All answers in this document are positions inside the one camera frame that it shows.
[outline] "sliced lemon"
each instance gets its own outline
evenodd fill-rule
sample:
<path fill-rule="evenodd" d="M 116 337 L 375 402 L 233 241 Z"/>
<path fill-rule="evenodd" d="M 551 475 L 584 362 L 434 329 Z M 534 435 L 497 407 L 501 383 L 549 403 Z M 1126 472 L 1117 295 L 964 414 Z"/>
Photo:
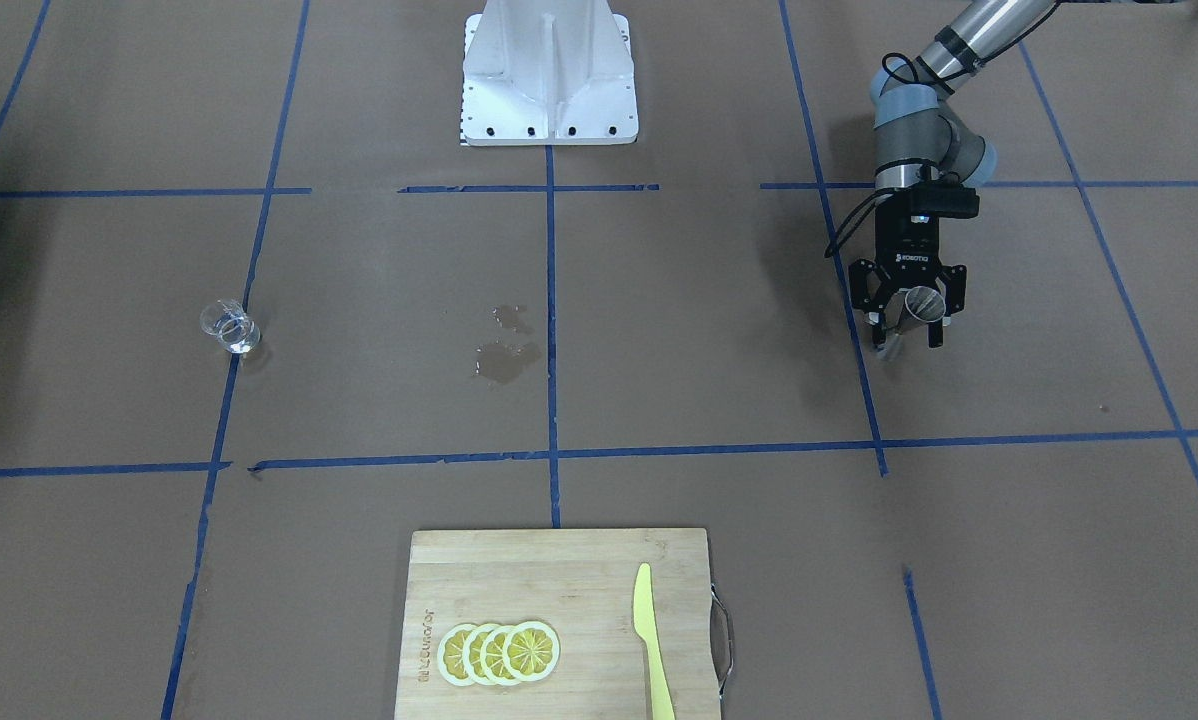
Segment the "sliced lemon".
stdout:
<path fill-rule="evenodd" d="M 448 630 L 442 641 L 438 641 L 438 652 L 442 653 L 438 659 L 438 673 L 458 688 L 474 685 L 474 679 L 466 673 L 466 666 L 461 665 L 461 649 L 471 630 L 474 630 L 474 625 L 462 623 Z"/>
<path fill-rule="evenodd" d="M 553 672 L 559 661 L 559 635 L 539 621 L 520 623 L 507 635 L 502 660 L 512 678 L 532 683 Z"/>
<path fill-rule="evenodd" d="M 488 634 L 484 646 L 479 653 L 479 674 L 485 676 L 494 685 L 512 686 L 520 684 L 520 680 L 506 668 L 506 641 L 509 634 L 515 630 L 515 625 L 502 625 Z"/>
<path fill-rule="evenodd" d="M 479 661 L 483 659 L 484 641 L 488 634 L 502 627 L 500 623 L 484 623 L 472 629 L 461 642 L 461 666 L 466 670 L 466 676 L 480 685 L 494 685 L 491 680 L 480 674 Z"/>

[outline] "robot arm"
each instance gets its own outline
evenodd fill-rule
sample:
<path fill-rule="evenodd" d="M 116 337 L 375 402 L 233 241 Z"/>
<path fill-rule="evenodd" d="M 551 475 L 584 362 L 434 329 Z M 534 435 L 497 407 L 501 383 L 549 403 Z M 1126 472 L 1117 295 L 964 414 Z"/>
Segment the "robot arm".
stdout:
<path fill-rule="evenodd" d="M 852 305 L 873 325 L 875 346 L 887 340 L 887 308 L 897 294 L 904 294 L 902 313 L 928 325 L 930 347 L 942 345 L 950 316 L 963 310 L 966 268 L 940 262 L 938 219 L 978 217 L 975 188 L 996 171 L 997 155 L 946 101 L 1057 6 L 1055 0 L 975 0 L 915 60 L 884 56 L 884 67 L 870 83 L 875 260 L 851 265 L 849 291 Z M 846 240 L 836 238 L 831 248 Z"/>

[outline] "knife handle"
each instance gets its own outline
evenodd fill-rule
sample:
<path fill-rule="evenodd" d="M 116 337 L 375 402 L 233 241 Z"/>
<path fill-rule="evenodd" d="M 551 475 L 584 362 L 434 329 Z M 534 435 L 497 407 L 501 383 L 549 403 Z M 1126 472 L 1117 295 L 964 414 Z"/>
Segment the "knife handle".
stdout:
<path fill-rule="evenodd" d="M 648 646 L 648 682 L 653 700 L 653 720 L 674 720 L 671 686 L 666 682 L 666 667 L 662 666 L 662 651 L 659 646 Z"/>

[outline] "black cable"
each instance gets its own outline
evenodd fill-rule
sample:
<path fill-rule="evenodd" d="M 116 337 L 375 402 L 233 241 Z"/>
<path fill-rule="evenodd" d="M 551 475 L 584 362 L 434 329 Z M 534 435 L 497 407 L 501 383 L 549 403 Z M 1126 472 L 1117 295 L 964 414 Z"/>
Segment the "black cable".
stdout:
<path fill-rule="evenodd" d="M 1037 31 L 1039 26 L 1042 26 L 1043 23 L 1048 22 L 1048 18 L 1051 18 L 1052 14 L 1055 13 L 1057 10 L 1059 10 L 1060 7 L 1061 7 L 1061 0 L 1057 0 L 1055 4 L 1052 4 L 1052 8 L 1048 8 L 1048 12 L 1043 13 L 1042 18 L 1035 20 L 1033 26 L 1029 26 L 1028 29 L 1025 29 L 1023 34 L 1016 36 L 1015 41 L 1009 42 L 1009 44 L 1000 47 L 1000 49 L 996 50 L 996 53 L 991 53 L 982 60 L 978 61 L 978 68 L 980 69 L 986 67 L 986 65 L 990 63 L 991 60 L 997 59 L 1003 53 L 1008 53 L 1009 50 L 1012 49 L 1012 47 L 1016 47 L 1017 44 L 1019 44 L 1021 41 L 1025 40 L 1027 36 L 1029 36 L 1031 32 Z M 910 79 L 906 79 L 898 75 L 896 72 L 893 72 L 893 68 L 888 67 L 888 60 L 891 60 L 894 58 L 901 60 L 902 63 L 906 65 L 906 68 L 910 71 Z M 928 87 L 936 87 L 938 85 L 942 85 L 943 83 L 951 81 L 955 78 L 964 77 L 966 74 L 969 74 L 972 71 L 968 68 L 963 68 L 960 69 L 960 72 L 951 75 L 938 77 L 932 81 L 922 81 L 922 79 L 919 79 L 919 68 L 915 68 L 914 60 L 910 60 L 909 58 L 907 58 L 904 54 L 901 53 L 888 53 L 887 55 L 883 56 L 883 72 L 887 73 L 888 77 L 895 79 L 895 81 L 902 83 L 902 85 L 927 85 Z"/>
<path fill-rule="evenodd" d="M 878 200 L 879 196 L 893 195 L 893 193 L 896 193 L 896 188 L 893 187 L 879 188 L 878 190 L 870 193 L 867 199 L 860 201 L 855 208 L 852 208 L 852 211 L 843 218 L 843 222 L 840 223 L 840 226 L 836 229 L 835 237 L 831 237 L 831 241 L 829 241 L 828 246 L 825 247 L 824 256 L 827 259 L 833 258 L 835 256 L 835 254 L 837 254 L 837 252 L 842 249 L 843 246 L 847 246 L 847 241 L 852 238 L 852 234 L 857 231 L 857 228 L 861 226 L 861 223 L 864 223 L 865 219 L 870 217 L 870 213 L 873 213 L 875 200 Z M 852 228 L 845 231 L 843 228 L 847 228 L 849 223 L 852 223 Z"/>

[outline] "white mounting plate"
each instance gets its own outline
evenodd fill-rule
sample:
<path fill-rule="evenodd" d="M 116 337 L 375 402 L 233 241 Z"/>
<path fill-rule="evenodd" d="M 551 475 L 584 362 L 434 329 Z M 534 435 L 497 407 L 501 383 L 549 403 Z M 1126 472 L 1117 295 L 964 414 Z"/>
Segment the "white mounting plate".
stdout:
<path fill-rule="evenodd" d="M 622 44 L 630 50 L 630 20 L 612 14 Z M 470 52 L 483 13 L 466 19 Z M 567 53 L 559 47 L 561 53 Z M 577 92 L 559 99 L 550 123 L 550 102 L 532 99 L 506 78 L 466 75 L 461 93 L 461 144 L 494 145 L 627 145 L 639 137 L 634 75 L 591 78 Z"/>

